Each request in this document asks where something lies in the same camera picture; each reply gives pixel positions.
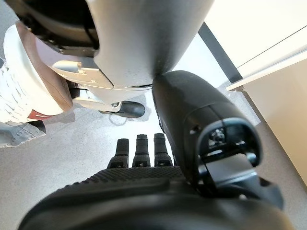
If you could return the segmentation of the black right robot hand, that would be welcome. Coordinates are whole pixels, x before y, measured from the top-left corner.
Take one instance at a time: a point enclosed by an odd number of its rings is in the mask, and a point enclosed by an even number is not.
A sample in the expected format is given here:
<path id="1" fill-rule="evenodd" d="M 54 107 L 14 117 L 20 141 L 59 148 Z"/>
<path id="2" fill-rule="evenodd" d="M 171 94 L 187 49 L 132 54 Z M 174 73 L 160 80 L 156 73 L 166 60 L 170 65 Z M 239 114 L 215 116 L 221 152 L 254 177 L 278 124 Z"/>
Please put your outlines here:
<path id="1" fill-rule="evenodd" d="M 37 203 L 21 230 L 291 230 L 279 187 L 255 168 L 253 125 L 208 82 L 187 71 L 152 85 L 161 133 L 119 139 L 106 169 Z"/>

